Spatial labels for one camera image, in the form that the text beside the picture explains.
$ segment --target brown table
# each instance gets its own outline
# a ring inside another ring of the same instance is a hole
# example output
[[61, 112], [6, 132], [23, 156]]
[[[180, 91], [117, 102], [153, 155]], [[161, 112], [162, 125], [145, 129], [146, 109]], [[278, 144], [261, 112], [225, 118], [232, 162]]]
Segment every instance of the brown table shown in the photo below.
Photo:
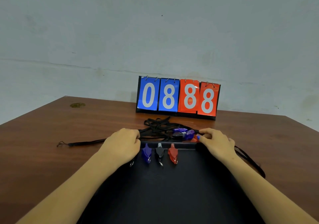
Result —
[[[83, 102], [86, 106], [71, 108]], [[60, 141], [106, 138], [143, 129], [135, 103], [62, 97], [0, 125], [0, 223], [15, 223], [68, 179], [100, 147], [56, 147]], [[194, 129], [216, 128], [261, 165], [266, 179], [319, 220], [319, 132], [288, 117], [218, 111], [217, 120], [172, 117]]]

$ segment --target tangled black lanyard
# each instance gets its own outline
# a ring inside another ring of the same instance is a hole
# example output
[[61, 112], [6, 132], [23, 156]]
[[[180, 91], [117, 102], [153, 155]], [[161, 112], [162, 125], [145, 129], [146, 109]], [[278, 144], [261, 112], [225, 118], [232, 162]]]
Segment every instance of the tangled black lanyard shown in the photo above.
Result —
[[[140, 140], [141, 141], [148, 141], [152, 139], [160, 139], [161, 141], [174, 141], [178, 142], [176, 139], [172, 139], [172, 130], [176, 128], [186, 128], [188, 130], [191, 130], [191, 127], [179, 124], [179, 123], [170, 123], [169, 122], [170, 117], [167, 117], [165, 119], [147, 119], [144, 121], [144, 125], [147, 126], [145, 129], [140, 129]], [[87, 142], [75, 142], [75, 143], [65, 143], [63, 141], [59, 142], [57, 147], [59, 145], [68, 145], [69, 147], [73, 146], [83, 146], [83, 145], [91, 145], [91, 144], [98, 144], [98, 143], [103, 143], [106, 138], [104, 139], [99, 139], [99, 140], [94, 140], [94, 141], [87, 141]], [[249, 162], [259, 173], [260, 175], [265, 178], [265, 172], [262, 170], [262, 168], [255, 162], [253, 161], [252, 158], [249, 157], [247, 153], [245, 153], [242, 149], [239, 147], [235, 146], [235, 152], [238, 156], [242, 157], [245, 159], [247, 162]]]

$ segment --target person's left arm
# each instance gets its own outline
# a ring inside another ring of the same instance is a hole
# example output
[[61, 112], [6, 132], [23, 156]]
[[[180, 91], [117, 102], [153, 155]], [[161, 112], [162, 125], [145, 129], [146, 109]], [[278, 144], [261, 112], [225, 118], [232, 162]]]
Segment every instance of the person's left arm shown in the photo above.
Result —
[[17, 224], [75, 224], [99, 186], [140, 150], [138, 130], [108, 137], [74, 175], [22, 217]]

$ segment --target person's right arm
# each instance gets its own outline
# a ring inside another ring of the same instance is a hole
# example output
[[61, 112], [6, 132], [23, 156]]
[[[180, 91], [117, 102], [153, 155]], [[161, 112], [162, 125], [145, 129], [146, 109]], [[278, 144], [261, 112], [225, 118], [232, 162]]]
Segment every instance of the person's right arm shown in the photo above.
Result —
[[266, 224], [318, 224], [238, 157], [234, 150], [234, 140], [211, 128], [199, 132], [204, 134], [199, 141], [229, 169]]

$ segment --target forearm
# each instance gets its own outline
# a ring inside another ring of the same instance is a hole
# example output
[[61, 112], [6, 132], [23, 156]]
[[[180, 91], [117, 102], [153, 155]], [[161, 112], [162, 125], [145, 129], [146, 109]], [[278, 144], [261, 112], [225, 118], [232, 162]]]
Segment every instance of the forearm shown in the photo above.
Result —
[[241, 158], [234, 158], [224, 164], [233, 174], [266, 224], [318, 223], [256, 173]]
[[93, 156], [66, 182], [20, 219], [18, 224], [76, 223], [95, 191], [116, 169], [117, 166], [112, 162], [106, 164], [104, 160], [101, 165], [100, 158]]

